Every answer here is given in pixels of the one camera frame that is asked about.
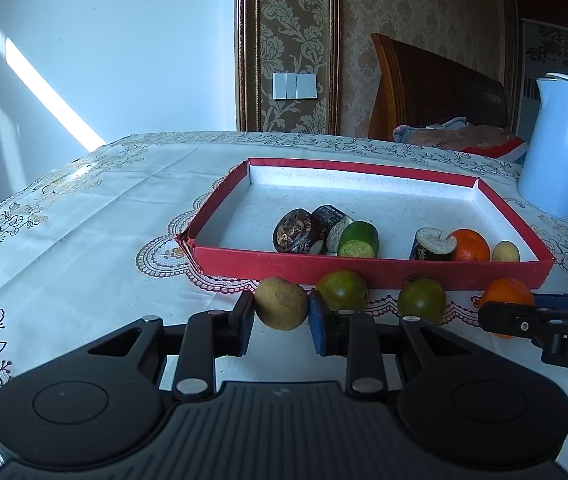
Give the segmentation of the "patterned wardrobe door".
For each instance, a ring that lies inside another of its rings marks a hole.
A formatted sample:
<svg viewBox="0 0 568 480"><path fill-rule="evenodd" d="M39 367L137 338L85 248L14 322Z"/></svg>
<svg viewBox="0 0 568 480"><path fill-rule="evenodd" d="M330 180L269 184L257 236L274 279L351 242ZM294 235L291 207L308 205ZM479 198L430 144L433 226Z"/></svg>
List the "patterned wardrobe door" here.
<svg viewBox="0 0 568 480"><path fill-rule="evenodd" d="M524 21L522 52L516 134L529 141L541 103L536 81L549 72L568 75L568 29Z"/></svg>

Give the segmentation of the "small yellow longan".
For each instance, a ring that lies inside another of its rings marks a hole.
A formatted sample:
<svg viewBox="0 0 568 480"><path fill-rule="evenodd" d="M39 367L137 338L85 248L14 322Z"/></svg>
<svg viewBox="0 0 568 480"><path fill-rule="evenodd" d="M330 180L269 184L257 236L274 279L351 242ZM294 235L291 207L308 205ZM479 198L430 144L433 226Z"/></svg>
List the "small yellow longan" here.
<svg viewBox="0 0 568 480"><path fill-rule="evenodd" d="M495 262L518 262L520 252L513 242L502 240L494 246L491 260Z"/></svg>

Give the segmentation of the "pink patterned pillow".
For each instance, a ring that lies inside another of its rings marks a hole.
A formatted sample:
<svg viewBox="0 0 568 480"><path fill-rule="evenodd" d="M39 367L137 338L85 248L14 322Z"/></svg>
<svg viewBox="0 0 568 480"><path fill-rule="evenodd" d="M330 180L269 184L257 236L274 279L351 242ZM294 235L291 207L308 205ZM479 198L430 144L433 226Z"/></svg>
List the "pink patterned pillow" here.
<svg viewBox="0 0 568 480"><path fill-rule="evenodd" d="M490 157L505 162L521 162L528 143L508 128L471 125L465 117L423 128L399 125L392 132L395 143L427 146L467 154Z"/></svg>

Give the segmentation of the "white wall switch panel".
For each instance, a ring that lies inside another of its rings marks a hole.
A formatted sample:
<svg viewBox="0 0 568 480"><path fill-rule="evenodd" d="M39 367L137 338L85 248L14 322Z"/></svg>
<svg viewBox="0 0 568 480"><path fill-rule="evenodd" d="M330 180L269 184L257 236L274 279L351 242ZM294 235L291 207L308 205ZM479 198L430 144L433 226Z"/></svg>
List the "white wall switch panel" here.
<svg viewBox="0 0 568 480"><path fill-rule="evenodd" d="M311 73L274 73L273 100L316 100L317 77Z"/></svg>

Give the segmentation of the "large orange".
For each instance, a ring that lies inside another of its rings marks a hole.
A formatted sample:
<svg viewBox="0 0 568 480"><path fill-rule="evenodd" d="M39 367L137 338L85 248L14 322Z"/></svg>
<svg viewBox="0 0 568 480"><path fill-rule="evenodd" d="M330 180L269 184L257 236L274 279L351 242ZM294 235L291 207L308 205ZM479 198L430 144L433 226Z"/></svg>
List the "large orange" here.
<svg viewBox="0 0 568 480"><path fill-rule="evenodd" d="M491 301L505 302L505 304L536 305L531 290L517 278L499 278L493 281L481 295L477 309L480 310L484 304Z"/></svg>

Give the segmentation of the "green cucumber chunk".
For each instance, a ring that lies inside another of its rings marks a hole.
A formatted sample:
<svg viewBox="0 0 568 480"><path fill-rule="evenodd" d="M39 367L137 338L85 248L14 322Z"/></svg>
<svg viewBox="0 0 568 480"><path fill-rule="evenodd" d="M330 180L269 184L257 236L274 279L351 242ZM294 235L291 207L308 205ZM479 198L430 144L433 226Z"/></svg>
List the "green cucumber chunk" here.
<svg viewBox="0 0 568 480"><path fill-rule="evenodd" d="M376 258L379 237L375 226L365 221L354 221L342 232L337 255L348 258Z"/></svg>

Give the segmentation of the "light blue electric kettle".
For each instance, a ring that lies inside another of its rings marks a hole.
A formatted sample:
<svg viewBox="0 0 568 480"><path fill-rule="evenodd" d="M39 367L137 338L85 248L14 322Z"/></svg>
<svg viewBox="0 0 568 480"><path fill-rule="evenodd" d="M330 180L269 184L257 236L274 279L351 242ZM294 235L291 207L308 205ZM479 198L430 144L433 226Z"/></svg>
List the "light blue electric kettle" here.
<svg viewBox="0 0 568 480"><path fill-rule="evenodd" d="M538 91L541 104L518 192L546 214L568 220L568 75L538 78Z"/></svg>

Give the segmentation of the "red shallow box tray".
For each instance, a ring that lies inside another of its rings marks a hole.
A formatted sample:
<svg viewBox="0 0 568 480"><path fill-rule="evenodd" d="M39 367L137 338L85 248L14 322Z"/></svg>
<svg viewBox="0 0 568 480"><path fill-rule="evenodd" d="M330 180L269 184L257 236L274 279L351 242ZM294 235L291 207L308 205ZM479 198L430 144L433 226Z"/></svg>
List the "red shallow box tray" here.
<svg viewBox="0 0 568 480"><path fill-rule="evenodd" d="M277 252L273 233L285 214L333 206L378 233L378 256L345 258ZM420 228L443 235L478 232L489 245L514 243L517 262L418 261L410 257ZM279 276L313 285L352 270L369 287L399 289L409 278L434 278L446 290L479 290L497 278L541 287L552 253L500 195L478 177L395 166L292 158L249 158L200 207L177 242L201 273L261 281Z"/></svg>

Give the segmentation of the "green tomato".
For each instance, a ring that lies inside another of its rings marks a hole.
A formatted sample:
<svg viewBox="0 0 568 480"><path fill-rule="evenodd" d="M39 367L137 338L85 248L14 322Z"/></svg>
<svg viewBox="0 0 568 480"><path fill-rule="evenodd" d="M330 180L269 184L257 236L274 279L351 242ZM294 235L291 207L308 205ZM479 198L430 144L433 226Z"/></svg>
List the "green tomato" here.
<svg viewBox="0 0 568 480"><path fill-rule="evenodd" d="M354 271L341 270L323 276L315 285L331 311L362 311L369 289L363 278Z"/></svg>
<svg viewBox="0 0 568 480"><path fill-rule="evenodd" d="M446 295L442 286L432 278L418 278L404 285L398 296L399 317L418 316L440 324L445 312Z"/></svg>

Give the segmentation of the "small orange mandarin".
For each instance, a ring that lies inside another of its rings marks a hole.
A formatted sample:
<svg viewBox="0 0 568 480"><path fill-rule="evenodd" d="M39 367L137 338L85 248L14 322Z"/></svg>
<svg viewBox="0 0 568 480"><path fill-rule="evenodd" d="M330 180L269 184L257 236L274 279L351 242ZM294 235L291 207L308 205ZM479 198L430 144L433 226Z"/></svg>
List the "small orange mandarin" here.
<svg viewBox="0 0 568 480"><path fill-rule="evenodd" d="M458 229L448 234L456 240L452 260L464 262L489 262L491 252L488 242L477 231Z"/></svg>

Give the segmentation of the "dark wooden wall frame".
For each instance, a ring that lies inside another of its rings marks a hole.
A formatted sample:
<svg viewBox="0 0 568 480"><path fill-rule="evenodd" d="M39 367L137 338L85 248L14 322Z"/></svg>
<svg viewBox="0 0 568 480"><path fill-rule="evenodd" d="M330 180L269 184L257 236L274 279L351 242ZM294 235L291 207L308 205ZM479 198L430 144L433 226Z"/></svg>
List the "dark wooden wall frame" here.
<svg viewBox="0 0 568 480"><path fill-rule="evenodd" d="M340 0L235 0L237 129L336 134L340 32ZM275 99L283 73L316 76L317 97Z"/></svg>

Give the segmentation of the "round dark brown fruit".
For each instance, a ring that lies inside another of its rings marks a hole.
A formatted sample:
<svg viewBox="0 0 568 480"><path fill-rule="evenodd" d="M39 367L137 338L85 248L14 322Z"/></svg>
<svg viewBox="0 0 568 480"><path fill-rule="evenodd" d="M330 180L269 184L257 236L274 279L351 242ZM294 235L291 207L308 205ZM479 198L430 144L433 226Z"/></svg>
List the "round dark brown fruit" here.
<svg viewBox="0 0 568 480"><path fill-rule="evenodd" d="M273 231L273 245L286 254L320 255L324 248L321 222L305 209L287 212Z"/></svg>

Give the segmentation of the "brown round kiwi-like fruit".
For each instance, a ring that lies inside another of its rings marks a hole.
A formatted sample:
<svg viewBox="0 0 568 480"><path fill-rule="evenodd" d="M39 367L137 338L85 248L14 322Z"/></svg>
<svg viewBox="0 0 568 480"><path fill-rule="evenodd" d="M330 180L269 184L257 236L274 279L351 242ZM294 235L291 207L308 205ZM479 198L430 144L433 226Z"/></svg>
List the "brown round kiwi-like fruit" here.
<svg viewBox="0 0 568 480"><path fill-rule="evenodd" d="M256 288L256 315L275 330L294 330L308 314L308 295L297 284L272 276Z"/></svg>

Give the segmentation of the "floral white tablecloth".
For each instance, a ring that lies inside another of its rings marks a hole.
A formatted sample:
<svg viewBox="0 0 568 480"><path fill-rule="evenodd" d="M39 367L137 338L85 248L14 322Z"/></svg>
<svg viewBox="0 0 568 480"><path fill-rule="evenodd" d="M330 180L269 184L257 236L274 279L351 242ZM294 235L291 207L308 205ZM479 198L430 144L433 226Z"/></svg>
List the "floral white tablecloth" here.
<svg viewBox="0 0 568 480"><path fill-rule="evenodd" d="M546 294L568 292L568 222L529 206L511 162L436 148L300 133L128 136L0 203L0 387L143 315L184 323L229 309L251 281L201 274L175 238L245 159L349 160L472 174L488 183L555 259Z"/></svg>

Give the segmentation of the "dark eggplant chunk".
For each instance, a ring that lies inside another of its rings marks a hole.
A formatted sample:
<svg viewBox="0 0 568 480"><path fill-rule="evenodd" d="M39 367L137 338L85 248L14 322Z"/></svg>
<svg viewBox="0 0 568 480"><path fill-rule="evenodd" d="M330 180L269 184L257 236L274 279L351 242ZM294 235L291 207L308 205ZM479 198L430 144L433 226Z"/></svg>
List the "dark eggplant chunk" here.
<svg viewBox="0 0 568 480"><path fill-rule="evenodd" d="M435 228L420 228L416 231L410 253L411 260L451 261L457 247L454 236L444 236Z"/></svg>
<svg viewBox="0 0 568 480"><path fill-rule="evenodd" d="M316 218L322 226L326 252L331 254L338 252L341 235L354 220L333 205L317 207L316 210L312 211L312 217Z"/></svg>

